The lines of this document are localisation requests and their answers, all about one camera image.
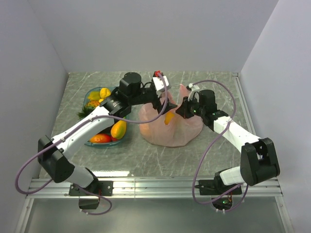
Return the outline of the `orange peach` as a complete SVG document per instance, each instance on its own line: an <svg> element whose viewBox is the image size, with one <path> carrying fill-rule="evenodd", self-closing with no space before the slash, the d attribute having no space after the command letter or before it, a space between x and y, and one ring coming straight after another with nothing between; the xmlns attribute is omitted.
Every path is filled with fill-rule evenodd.
<svg viewBox="0 0 311 233"><path fill-rule="evenodd" d="M165 114L165 120L164 120L165 125L168 125L174 117L175 117L175 114L173 112L167 112Z"/></svg>

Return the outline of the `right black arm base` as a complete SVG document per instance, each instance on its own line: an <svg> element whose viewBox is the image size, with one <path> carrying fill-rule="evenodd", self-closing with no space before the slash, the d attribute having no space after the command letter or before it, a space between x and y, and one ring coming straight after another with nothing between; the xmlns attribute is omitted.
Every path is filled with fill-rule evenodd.
<svg viewBox="0 0 311 233"><path fill-rule="evenodd" d="M224 185L222 180L199 180L198 184L194 186L195 189L199 190L200 196L219 196L224 192L230 190L224 196L218 200L212 202L212 206L217 210L228 211L233 208L233 195L241 195L241 185L233 189L237 184L231 184L229 186Z"/></svg>

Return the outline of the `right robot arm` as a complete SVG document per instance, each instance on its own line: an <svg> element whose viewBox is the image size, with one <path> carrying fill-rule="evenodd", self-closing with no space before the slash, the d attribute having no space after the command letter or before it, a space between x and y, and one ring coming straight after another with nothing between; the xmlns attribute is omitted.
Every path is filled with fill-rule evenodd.
<svg viewBox="0 0 311 233"><path fill-rule="evenodd" d="M176 113L185 119L198 116L212 131L223 136L241 154L240 165L218 172L214 182L216 192L226 193L233 184L254 186L280 174L280 167L273 141L260 138L234 122L219 110L212 90L188 86L190 94L184 97Z"/></svg>

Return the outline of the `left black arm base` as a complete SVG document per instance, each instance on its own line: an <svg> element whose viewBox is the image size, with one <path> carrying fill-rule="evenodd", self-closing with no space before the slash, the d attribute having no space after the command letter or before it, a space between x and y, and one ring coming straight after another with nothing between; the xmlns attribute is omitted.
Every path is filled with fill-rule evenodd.
<svg viewBox="0 0 311 233"><path fill-rule="evenodd" d="M95 181L86 188L81 188L77 184L71 184L69 188L70 197L78 197L78 205L82 211L96 210L101 200L106 200L108 209L112 208L112 202L106 197L112 196L113 181Z"/></svg>

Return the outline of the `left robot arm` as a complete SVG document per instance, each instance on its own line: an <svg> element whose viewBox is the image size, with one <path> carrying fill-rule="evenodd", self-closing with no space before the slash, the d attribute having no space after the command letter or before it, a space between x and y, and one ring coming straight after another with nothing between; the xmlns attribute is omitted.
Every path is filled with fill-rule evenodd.
<svg viewBox="0 0 311 233"><path fill-rule="evenodd" d="M168 78L161 71L154 72L152 80L146 84L142 83L138 73L126 73L119 86L88 116L52 139L45 136L39 140L39 164L55 183L66 181L86 195L97 193L98 178L88 168L72 164L70 157L91 137L111 127L117 120L124 120L134 105L151 103L160 116L175 108L168 96L164 97L164 102L159 96L159 93L166 94L170 87Z"/></svg>

